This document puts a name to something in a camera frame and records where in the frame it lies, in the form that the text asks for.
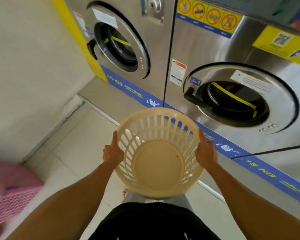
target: red prohibition circle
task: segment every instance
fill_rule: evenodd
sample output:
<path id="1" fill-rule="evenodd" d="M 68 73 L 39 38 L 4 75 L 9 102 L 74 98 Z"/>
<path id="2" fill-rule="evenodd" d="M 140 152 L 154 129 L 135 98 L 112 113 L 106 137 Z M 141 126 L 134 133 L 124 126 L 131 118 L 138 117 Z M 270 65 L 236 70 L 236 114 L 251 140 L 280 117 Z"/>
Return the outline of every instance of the red prohibition circle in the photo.
<path id="1" fill-rule="evenodd" d="M 189 4 L 189 10 L 187 11 L 187 12 L 183 12 L 182 11 L 182 7 L 181 7 L 181 3 L 183 2 L 183 0 L 180 0 L 180 2 L 179 2 L 179 8 L 180 8 L 180 11 L 183 13 L 183 14 L 188 14 L 189 12 L 190 12 L 190 10 L 191 10 L 191 3 L 190 3 L 190 1 L 189 0 L 185 0 L 185 1 L 187 1 L 187 3 Z"/>
<path id="2" fill-rule="evenodd" d="M 209 14 L 210 14 L 212 11 L 214 11 L 214 10 L 218 12 L 219 18 L 218 18 L 218 20 L 216 20 L 216 22 L 210 23 L 208 17 L 209 17 Z M 220 13 L 219 10 L 217 10 L 217 9 L 215 9 L 215 8 L 212 8 L 212 9 L 208 12 L 208 14 L 206 15 L 206 20 L 207 20 L 207 22 L 208 22 L 209 24 L 211 24 L 211 25 L 214 25 L 214 24 L 218 23 L 218 22 L 220 21 L 220 19 L 221 19 L 221 13 Z"/>
<path id="3" fill-rule="evenodd" d="M 230 28 L 224 27 L 224 25 L 223 25 L 224 19 L 225 19 L 226 17 L 228 17 L 228 16 L 232 16 L 232 17 L 234 18 L 234 20 L 235 20 L 234 25 L 233 25 L 232 27 L 230 27 Z M 233 14 L 225 15 L 224 18 L 222 18 L 222 21 L 221 21 L 221 26 L 222 26 L 222 28 L 223 28 L 224 30 L 227 30 L 227 31 L 229 31 L 229 30 L 231 30 L 231 29 L 234 29 L 235 26 L 236 26 L 236 24 L 237 24 L 237 18 L 236 18 L 236 16 L 234 16 Z"/>
<path id="4" fill-rule="evenodd" d="M 197 17 L 194 15 L 194 8 L 195 8 L 196 6 L 198 6 L 198 5 L 200 5 L 200 6 L 202 7 L 202 9 L 203 9 L 203 13 L 202 13 L 202 16 L 201 16 L 200 18 L 197 18 Z M 198 19 L 198 20 L 199 20 L 199 19 L 203 18 L 203 17 L 204 17 L 204 13 L 205 13 L 205 8 L 204 8 L 204 6 L 203 6 L 201 3 L 195 4 L 194 7 L 192 8 L 192 15 L 194 16 L 195 19 Z"/>

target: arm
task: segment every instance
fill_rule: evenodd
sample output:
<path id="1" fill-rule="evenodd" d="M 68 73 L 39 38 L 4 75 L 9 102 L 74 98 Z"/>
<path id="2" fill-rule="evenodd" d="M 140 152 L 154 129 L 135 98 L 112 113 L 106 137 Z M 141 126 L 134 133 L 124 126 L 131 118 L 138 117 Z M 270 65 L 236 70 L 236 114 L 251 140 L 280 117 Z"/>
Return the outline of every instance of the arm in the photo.
<path id="1" fill-rule="evenodd" d="M 96 214 L 113 170 L 123 160 L 116 131 L 103 152 L 104 162 L 95 171 L 46 199 L 7 240 L 79 239 Z"/>
<path id="2" fill-rule="evenodd" d="M 300 239 L 300 220 L 245 187 L 218 163 L 212 141 L 201 130 L 198 163 L 218 185 L 237 225 L 248 240 Z"/>

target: person's left arm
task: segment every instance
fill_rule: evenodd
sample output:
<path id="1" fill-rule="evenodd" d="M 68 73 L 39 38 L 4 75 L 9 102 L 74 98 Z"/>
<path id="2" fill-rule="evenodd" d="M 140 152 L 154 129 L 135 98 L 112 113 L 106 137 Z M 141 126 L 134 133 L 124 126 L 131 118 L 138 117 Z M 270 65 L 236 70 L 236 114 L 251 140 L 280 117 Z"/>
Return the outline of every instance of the person's left arm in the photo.
<path id="1" fill-rule="evenodd" d="M 104 162 L 91 174 L 40 204 L 7 240 L 77 240 L 100 205 L 109 178 L 123 160 L 117 132 L 103 150 Z"/>

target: person's right arm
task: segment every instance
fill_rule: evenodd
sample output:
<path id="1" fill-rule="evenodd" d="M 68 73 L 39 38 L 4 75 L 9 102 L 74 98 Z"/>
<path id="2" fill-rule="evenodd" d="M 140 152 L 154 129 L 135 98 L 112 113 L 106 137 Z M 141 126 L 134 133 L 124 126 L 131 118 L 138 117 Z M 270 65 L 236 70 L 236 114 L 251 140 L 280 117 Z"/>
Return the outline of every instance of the person's right arm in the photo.
<path id="1" fill-rule="evenodd" d="M 237 181 L 218 163 L 212 141 L 199 130 L 198 163 L 219 187 L 237 225 L 248 240 L 300 239 L 300 220 L 260 197 Z"/>

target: person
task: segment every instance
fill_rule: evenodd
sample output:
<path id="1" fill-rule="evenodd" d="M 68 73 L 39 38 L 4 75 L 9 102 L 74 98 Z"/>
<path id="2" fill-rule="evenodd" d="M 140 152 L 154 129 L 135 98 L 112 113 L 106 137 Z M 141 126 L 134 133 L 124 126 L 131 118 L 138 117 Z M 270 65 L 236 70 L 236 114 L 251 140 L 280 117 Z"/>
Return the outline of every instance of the person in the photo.
<path id="1" fill-rule="evenodd" d="M 213 142 L 207 142 L 201 130 L 199 133 L 196 159 L 215 180 L 245 237 L 248 240 L 300 239 L 300 220 L 255 194 L 226 172 L 218 163 Z M 80 239 L 98 210 L 112 172 L 124 158 L 116 131 L 111 145 L 106 145 L 103 152 L 104 162 L 94 172 L 45 200 L 7 239 Z M 101 221 L 90 240 L 219 239 L 189 208 L 185 196 L 167 199 L 170 204 L 145 204 L 133 202 L 142 197 L 129 197 L 130 193 L 123 204 Z"/>

